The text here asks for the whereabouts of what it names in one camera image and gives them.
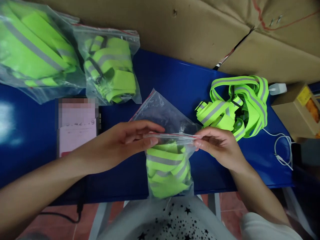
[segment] blue table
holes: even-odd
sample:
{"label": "blue table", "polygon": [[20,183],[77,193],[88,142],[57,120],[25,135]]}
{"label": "blue table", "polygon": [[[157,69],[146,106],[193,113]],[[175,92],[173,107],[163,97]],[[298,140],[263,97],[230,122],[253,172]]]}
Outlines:
{"label": "blue table", "polygon": [[[209,89],[214,79],[229,75],[185,63],[155,53],[139,50],[134,69],[144,101],[155,88],[192,121],[197,122],[195,107],[209,101]],[[226,93],[224,87],[218,92]],[[140,105],[132,101],[101,108],[102,130],[128,121]],[[0,85],[0,187],[23,174],[54,160],[57,156],[55,101],[38,105],[17,89]],[[270,107],[268,126],[271,133],[288,134]],[[268,187],[292,186],[292,174],[273,155],[275,137],[261,131],[257,136],[241,139],[239,145],[246,159],[258,171]],[[284,138],[279,140],[278,154],[288,160],[289,148]],[[209,154],[199,151],[190,158],[195,194],[235,191],[228,170]],[[106,202],[143,199],[148,196],[145,155],[139,153],[110,171],[87,176],[54,204],[74,204],[86,189],[86,202]]]}

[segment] neon green fabric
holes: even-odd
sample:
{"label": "neon green fabric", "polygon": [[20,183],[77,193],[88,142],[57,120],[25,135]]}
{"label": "neon green fabric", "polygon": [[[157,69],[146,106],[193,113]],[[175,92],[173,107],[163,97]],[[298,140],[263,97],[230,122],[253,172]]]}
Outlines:
{"label": "neon green fabric", "polygon": [[147,150],[147,176],[153,196],[166,198],[177,195],[190,186],[190,164],[185,148],[176,142],[159,144]]}
{"label": "neon green fabric", "polygon": [[59,86],[65,73],[76,70],[73,47],[46,13],[5,1],[0,15],[0,64],[10,68],[25,87]]}
{"label": "neon green fabric", "polygon": [[[228,85],[228,101],[215,90]],[[258,76],[240,76],[216,79],[211,84],[212,102],[200,104],[195,109],[198,120],[204,127],[212,126],[232,131],[236,140],[249,138],[267,125],[268,82]]]}
{"label": "neon green fabric", "polygon": [[136,94],[136,80],[127,41],[96,36],[85,41],[85,45],[88,57],[84,68],[104,99],[120,103],[121,96]]}

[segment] hand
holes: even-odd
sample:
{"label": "hand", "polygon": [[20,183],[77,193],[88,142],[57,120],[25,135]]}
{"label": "hand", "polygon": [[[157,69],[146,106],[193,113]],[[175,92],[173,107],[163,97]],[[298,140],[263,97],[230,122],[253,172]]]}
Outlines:
{"label": "hand", "polygon": [[74,168],[79,174],[104,172],[156,145],[157,138],[143,138],[150,131],[162,133],[165,129],[148,120],[119,123],[77,148],[66,158],[74,161]]}
{"label": "hand", "polygon": [[202,139],[196,140],[194,145],[210,153],[222,166],[236,172],[248,167],[249,163],[244,158],[232,132],[206,127],[195,135],[199,135]]}

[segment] floor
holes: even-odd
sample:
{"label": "floor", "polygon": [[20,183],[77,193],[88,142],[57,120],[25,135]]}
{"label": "floor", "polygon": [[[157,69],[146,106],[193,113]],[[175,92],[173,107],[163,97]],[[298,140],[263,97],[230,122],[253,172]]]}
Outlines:
{"label": "floor", "polygon": [[[208,195],[201,195],[201,197],[208,206]],[[248,212],[247,209],[237,192],[220,193],[219,197],[222,223],[236,239],[241,239],[239,222],[241,217]],[[121,212],[123,204],[124,202],[113,203],[108,223],[111,223]],[[83,208],[81,221],[78,224],[72,224],[61,217],[40,215],[20,236],[22,237],[32,232],[42,232],[50,240],[88,240],[98,205],[86,204]],[[73,219],[77,218],[75,205],[47,207],[45,211],[59,212]]]}

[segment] brown cardboard box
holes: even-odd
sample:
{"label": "brown cardboard box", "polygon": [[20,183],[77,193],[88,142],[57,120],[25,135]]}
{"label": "brown cardboard box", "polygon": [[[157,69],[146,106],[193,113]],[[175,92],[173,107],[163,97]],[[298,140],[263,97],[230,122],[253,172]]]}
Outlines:
{"label": "brown cardboard box", "polygon": [[87,25],[135,29],[142,49],[204,67],[229,55],[220,71],[268,82],[320,80],[319,0],[32,1]]}
{"label": "brown cardboard box", "polygon": [[318,138],[320,104],[304,83],[289,85],[288,92],[279,95],[272,108],[291,136]]}

